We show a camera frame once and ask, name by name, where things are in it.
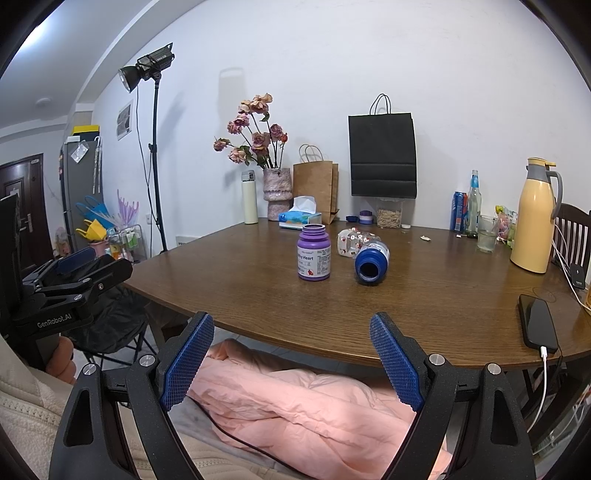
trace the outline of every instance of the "flower vase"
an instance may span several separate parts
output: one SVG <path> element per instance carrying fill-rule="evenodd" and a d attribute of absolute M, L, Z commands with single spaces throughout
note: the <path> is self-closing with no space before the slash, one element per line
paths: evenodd
<path fill-rule="evenodd" d="M 265 168 L 263 170 L 263 198 L 269 202 L 267 218 L 279 221 L 279 214 L 290 209 L 293 198 L 291 171 L 289 168 Z"/>

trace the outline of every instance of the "person's hand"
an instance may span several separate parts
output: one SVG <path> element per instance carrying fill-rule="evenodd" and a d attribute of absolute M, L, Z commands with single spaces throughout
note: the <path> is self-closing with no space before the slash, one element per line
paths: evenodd
<path fill-rule="evenodd" d="M 45 372 L 50 374 L 52 377 L 59 378 L 60 380 L 69 383 L 71 385 L 76 382 L 74 375 L 76 374 L 76 366 L 72 361 L 72 354 L 74 353 L 74 345 L 68 337 L 60 337 L 60 343 L 58 343 L 56 351 L 53 352 L 53 356 L 47 362 Z"/>

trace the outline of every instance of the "ceiling light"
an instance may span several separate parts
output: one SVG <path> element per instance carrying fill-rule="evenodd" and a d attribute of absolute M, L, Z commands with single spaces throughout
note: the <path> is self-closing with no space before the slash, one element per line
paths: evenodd
<path fill-rule="evenodd" d="M 37 25 L 35 29 L 29 34 L 27 39 L 23 42 L 21 48 L 29 48 L 33 46 L 35 43 L 37 43 L 45 33 L 46 29 L 47 22 L 43 22 L 42 24 Z"/>

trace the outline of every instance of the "white tissue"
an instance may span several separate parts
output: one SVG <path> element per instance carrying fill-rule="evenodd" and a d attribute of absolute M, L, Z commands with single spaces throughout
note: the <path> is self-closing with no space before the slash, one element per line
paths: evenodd
<path fill-rule="evenodd" d="M 314 197 L 295 197 L 294 206 L 289 211 L 316 213 L 316 200 Z"/>

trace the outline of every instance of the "pink flower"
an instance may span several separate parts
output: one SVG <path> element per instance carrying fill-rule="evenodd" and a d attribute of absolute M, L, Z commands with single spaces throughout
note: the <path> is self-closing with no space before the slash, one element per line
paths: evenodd
<path fill-rule="evenodd" d="M 239 127 L 248 127 L 251 124 L 251 120 L 248 118 L 248 115 L 245 113 L 239 113 L 236 119 L 234 120 L 234 125 Z"/>
<path fill-rule="evenodd" d="M 242 163 L 246 160 L 246 152 L 239 148 L 234 148 L 228 155 L 228 158 L 234 163 Z"/>
<path fill-rule="evenodd" d="M 241 125 L 237 125 L 235 120 L 228 122 L 228 132 L 234 135 L 238 135 L 242 133 L 243 127 Z"/>
<path fill-rule="evenodd" d="M 265 101 L 266 97 L 271 98 L 271 100 L 273 100 L 273 98 L 271 97 L 271 95 L 269 95 L 268 93 L 262 97 L 260 95 L 255 95 L 255 97 L 252 99 L 252 102 L 250 104 L 250 109 L 251 112 L 255 112 L 255 113 L 268 113 L 269 112 L 269 106 L 267 105 L 268 102 Z"/>
<path fill-rule="evenodd" d="M 269 133 L 271 134 L 273 141 L 277 141 L 283 135 L 283 129 L 277 124 L 272 124 L 269 128 Z"/>
<path fill-rule="evenodd" d="M 259 132 L 254 132 L 252 134 L 252 149 L 261 151 L 263 149 L 267 149 L 267 147 L 271 144 L 271 136 L 265 132 L 264 134 L 260 134 Z"/>
<path fill-rule="evenodd" d="M 216 140 L 213 143 L 213 149 L 216 152 L 221 152 L 224 148 L 226 148 L 228 145 L 230 144 L 229 140 L 226 140 L 225 138 L 219 138 L 218 140 Z"/>
<path fill-rule="evenodd" d="M 243 100 L 240 102 L 240 106 L 238 107 L 239 112 L 243 113 L 250 113 L 251 111 L 251 101 L 250 100 Z"/>

